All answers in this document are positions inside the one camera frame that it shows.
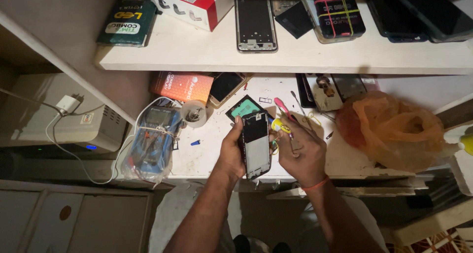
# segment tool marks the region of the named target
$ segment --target cabinet door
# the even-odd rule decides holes
[[[67,252],[83,197],[83,194],[48,194],[39,213],[28,253]]]
[[[68,253],[140,252],[144,221],[148,220],[147,200],[146,197],[86,195]]]
[[[0,251],[15,253],[39,192],[0,191]]]

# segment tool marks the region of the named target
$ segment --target phone frame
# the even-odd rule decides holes
[[[245,142],[245,122],[248,121],[250,118],[254,118],[254,117],[258,117],[261,116],[261,117],[265,117],[266,119],[266,123],[265,123],[265,126],[266,126],[266,135],[265,136],[262,136],[262,137],[266,137],[267,139],[264,141],[265,143],[265,147],[267,147],[267,150],[266,150],[266,153],[268,154],[268,163],[261,166],[260,168],[263,169],[262,172],[260,172],[259,174],[257,175],[254,175],[252,177],[249,176],[249,174],[251,174],[253,171],[248,171],[248,160],[247,160],[247,154],[246,154],[246,142]],[[243,153],[243,156],[244,156],[244,160],[245,160],[245,171],[246,171],[246,178],[249,180],[249,181],[252,181],[260,176],[262,176],[263,174],[269,172],[269,170],[271,169],[271,155],[269,154],[269,115],[267,112],[264,112],[264,111],[258,111],[258,112],[254,112],[254,113],[250,113],[250,114],[247,114],[247,115],[244,115],[242,117],[242,122],[243,122],[243,132],[242,132],[242,135],[241,135],[241,138],[242,138],[242,147],[243,147],[243,150],[242,150],[242,153]]]
[[[218,76],[216,76],[214,81],[216,81],[224,73],[226,72],[221,72]],[[238,83],[238,85],[234,87],[233,90],[230,93],[228,93],[225,96],[225,98],[222,99],[222,101],[217,100],[212,94],[209,93],[210,105],[214,107],[215,109],[220,108],[220,106],[222,106],[231,96],[233,96],[241,87],[243,87],[244,84],[248,82],[247,76],[245,74],[240,73],[240,72],[234,72],[234,73],[237,74],[240,78],[242,78],[242,81]]]
[[[236,50],[239,53],[242,54],[253,54],[253,53],[275,53],[278,51],[279,44],[277,41],[276,37],[276,28],[274,26],[274,19],[273,19],[273,14],[272,14],[272,2],[271,0],[266,0],[268,4],[268,13],[269,13],[269,19],[271,23],[271,33],[273,37],[273,47],[270,49],[264,49],[264,50],[248,50],[248,49],[240,49],[240,21],[238,17],[238,0],[235,0],[235,27],[236,27]]]

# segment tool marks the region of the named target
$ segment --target orange box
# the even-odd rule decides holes
[[[161,71],[150,85],[150,91],[179,101],[198,100],[207,104],[213,77],[195,72]]]

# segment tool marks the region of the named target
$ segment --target white workbench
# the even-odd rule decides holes
[[[354,41],[321,44],[313,31],[295,39],[275,22],[277,53],[240,54],[236,43],[235,8],[213,32],[163,14],[157,16],[146,47],[99,47],[96,64],[106,70],[151,71],[424,75],[473,72],[471,42],[391,43],[379,34],[364,0],[356,1],[366,32]],[[461,2],[455,3],[472,14],[471,2]]]
[[[248,82],[246,90],[241,88],[233,97],[223,104],[219,109],[213,110],[208,106],[208,118],[205,125],[198,129],[186,127],[179,137],[179,149],[173,151],[173,161],[171,174],[165,181],[172,182],[179,179],[205,179],[215,165],[220,153],[222,139],[232,128],[232,121],[225,115],[229,108],[235,105],[245,95],[249,95],[258,102],[259,98],[274,99],[280,98],[287,108],[295,115],[299,122],[302,122],[302,113],[291,95],[294,91],[299,99],[299,91],[294,74],[268,74],[256,73]],[[275,116],[279,109],[273,103],[258,102],[269,113]],[[313,109],[304,109],[306,114]],[[317,114],[315,116],[322,123],[322,128],[316,129],[319,137],[327,137],[332,131],[334,134],[327,142],[327,156],[325,171],[333,179],[364,179],[367,177],[389,178],[413,176],[414,173],[397,171],[393,169],[374,168],[374,163],[370,162],[361,151],[348,145],[340,136],[333,122]],[[201,140],[200,145],[191,146],[191,143]],[[277,180],[282,182],[295,181],[279,164],[279,155],[272,156],[271,169],[268,173],[259,177],[259,180],[267,183],[274,183]]]

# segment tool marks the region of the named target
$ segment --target red and white box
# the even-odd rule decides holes
[[[235,0],[153,0],[164,14],[213,31]]]

